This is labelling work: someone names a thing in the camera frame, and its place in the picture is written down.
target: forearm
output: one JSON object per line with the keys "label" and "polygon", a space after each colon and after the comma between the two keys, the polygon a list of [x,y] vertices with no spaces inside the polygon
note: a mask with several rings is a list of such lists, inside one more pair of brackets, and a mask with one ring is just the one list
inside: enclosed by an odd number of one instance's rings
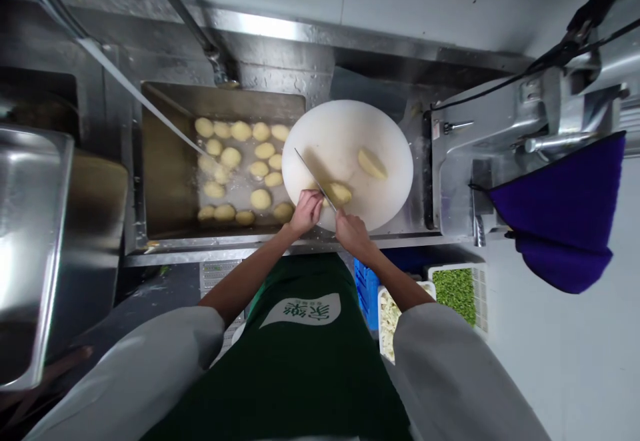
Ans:
{"label": "forearm", "polygon": [[401,312],[419,304],[435,302],[429,293],[400,271],[378,248],[372,250],[366,265],[378,276]]}
{"label": "forearm", "polygon": [[299,238],[289,224],[216,284],[198,305],[214,308],[229,326],[251,302],[269,271]]}

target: purple towel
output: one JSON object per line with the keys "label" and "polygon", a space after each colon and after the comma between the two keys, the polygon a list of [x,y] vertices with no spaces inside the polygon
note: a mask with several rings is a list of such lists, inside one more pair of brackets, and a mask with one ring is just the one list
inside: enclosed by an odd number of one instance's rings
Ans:
{"label": "purple towel", "polygon": [[609,264],[624,150],[620,131],[487,191],[529,269],[551,286],[581,293]]}

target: peeled potato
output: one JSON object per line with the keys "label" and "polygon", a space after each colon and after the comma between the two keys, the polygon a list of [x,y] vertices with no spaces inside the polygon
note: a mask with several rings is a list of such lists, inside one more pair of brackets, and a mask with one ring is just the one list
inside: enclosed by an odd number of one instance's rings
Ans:
{"label": "peeled potato", "polygon": [[220,185],[226,185],[229,182],[229,177],[229,168],[218,163],[215,170],[213,170],[213,179],[215,179]]}
{"label": "peeled potato", "polygon": [[200,155],[200,157],[198,158],[198,166],[205,174],[213,176],[215,174],[215,169],[218,166],[218,163],[216,163],[215,159],[211,157]]}
{"label": "peeled potato", "polygon": [[255,149],[255,155],[260,159],[269,159],[275,154],[275,148],[271,143],[262,143]]}
{"label": "peeled potato", "polygon": [[223,121],[213,122],[213,132],[219,138],[231,138],[231,128],[229,128],[229,125],[227,123],[224,123]]}
{"label": "peeled potato", "polygon": [[266,141],[271,138],[271,129],[267,123],[260,121],[253,125],[253,137],[258,141]]}
{"label": "peeled potato", "polygon": [[274,125],[271,127],[271,134],[280,141],[286,141],[289,136],[289,127],[285,125]]}
{"label": "peeled potato", "polygon": [[246,141],[251,138],[251,127],[244,121],[236,121],[231,125],[231,136],[238,141]]}
{"label": "peeled potato", "polygon": [[195,121],[195,130],[198,135],[209,138],[213,134],[213,123],[208,118],[198,118]]}
{"label": "peeled potato", "polygon": [[255,163],[251,163],[249,172],[255,177],[264,178],[269,173],[269,167],[264,161],[256,161]]}
{"label": "peeled potato", "polygon": [[220,156],[220,163],[231,169],[239,165],[241,160],[242,155],[240,152],[236,148],[231,147],[225,148]]}
{"label": "peeled potato", "polygon": [[382,164],[376,155],[366,148],[360,148],[360,151],[358,151],[358,163],[360,163],[360,167],[365,173],[374,178],[387,179],[389,177],[385,165]]}
{"label": "peeled potato", "polygon": [[280,203],[273,209],[273,216],[282,224],[293,218],[293,207],[290,203]]}
{"label": "peeled potato", "polygon": [[202,207],[200,211],[198,211],[198,221],[204,222],[213,219],[213,215],[215,213],[215,207],[211,205],[207,205]]}
{"label": "peeled potato", "polygon": [[235,208],[231,205],[220,205],[215,209],[213,217],[216,221],[231,221],[235,219]]}
{"label": "peeled potato", "polygon": [[[333,206],[336,208],[342,207],[346,205],[349,201],[351,201],[351,191],[342,183],[332,182],[327,183],[326,185],[322,185],[323,189],[327,193],[327,196],[331,199]],[[325,198],[322,202],[322,205],[327,208],[329,207],[329,201]]]}
{"label": "peeled potato", "polygon": [[282,155],[273,155],[269,158],[269,166],[280,171],[282,169]]}
{"label": "peeled potato", "polygon": [[249,226],[255,221],[255,215],[253,214],[253,211],[238,211],[235,215],[235,220],[242,226]]}
{"label": "peeled potato", "polygon": [[269,173],[265,176],[265,185],[269,188],[282,185],[282,175],[280,173]]}
{"label": "peeled potato", "polygon": [[209,198],[224,198],[225,197],[225,187],[220,185],[220,183],[216,183],[215,181],[207,181],[205,186],[203,187],[205,195]]}
{"label": "peeled potato", "polygon": [[222,153],[222,143],[220,143],[220,140],[212,138],[207,141],[207,153],[212,156],[220,156],[220,153]]}
{"label": "peeled potato", "polygon": [[271,195],[267,190],[256,190],[251,193],[251,206],[265,210],[271,206]]}

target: white sleeve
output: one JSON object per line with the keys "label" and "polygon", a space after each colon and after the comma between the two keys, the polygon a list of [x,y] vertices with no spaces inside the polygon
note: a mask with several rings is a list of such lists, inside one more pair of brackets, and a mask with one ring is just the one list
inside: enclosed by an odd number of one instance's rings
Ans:
{"label": "white sleeve", "polygon": [[404,312],[393,349],[391,377],[422,439],[549,441],[498,359],[452,309],[427,303]]}
{"label": "white sleeve", "polygon": [[220,352],[225,325],[212,308],[180,308],[122,338],[25,440],[140,439]]}

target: white cutting board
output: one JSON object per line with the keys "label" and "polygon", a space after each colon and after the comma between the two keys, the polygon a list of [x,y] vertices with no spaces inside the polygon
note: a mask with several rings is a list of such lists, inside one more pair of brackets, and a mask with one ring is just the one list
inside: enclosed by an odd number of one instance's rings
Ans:
{"label": "white cutting board", "polygon": [[[387,168],[386,180],[373,178],[358,163],[358,150],[368,148]],[[294,125],[282,151],[282,176],[297,205],[300,191],[339,181],[353,194],[345,212],[357,215],[369,231],[391,220],[405,204],[413,181],[413,160],[405,135],[385,113],[360,101],[329,101],[306,112]],[[331,207],[323,208],[320,226],[335,231]]]}

